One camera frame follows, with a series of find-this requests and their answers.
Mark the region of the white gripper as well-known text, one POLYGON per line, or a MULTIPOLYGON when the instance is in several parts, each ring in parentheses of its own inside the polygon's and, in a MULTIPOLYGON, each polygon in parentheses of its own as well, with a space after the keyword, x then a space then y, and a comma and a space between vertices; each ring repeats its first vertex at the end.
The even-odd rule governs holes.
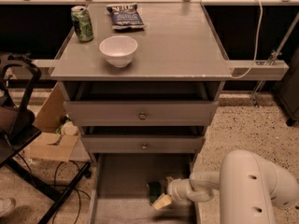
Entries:
POLYGON ((190 188, 190 182, 188 179, 174 179, 171 176, 167 176, 164 180, 167 186, 167 194, 162 194, 154 203, 153 208, 160 210, 171 204, 173 201, 182 201, 188 199, 188 191, 190 188))

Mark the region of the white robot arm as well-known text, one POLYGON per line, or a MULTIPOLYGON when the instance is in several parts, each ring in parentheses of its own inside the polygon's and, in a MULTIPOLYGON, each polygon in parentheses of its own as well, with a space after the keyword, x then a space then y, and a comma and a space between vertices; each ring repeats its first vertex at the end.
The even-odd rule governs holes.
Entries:
POLYGON ((157 210, 173 202, 204 203, 220 192, 220 224, 276 224, 273 208, 299 200, 299 183, 286 169, 247 151, 228 153, 218 172, 193 172, 168 180, 153 203, 157 210))

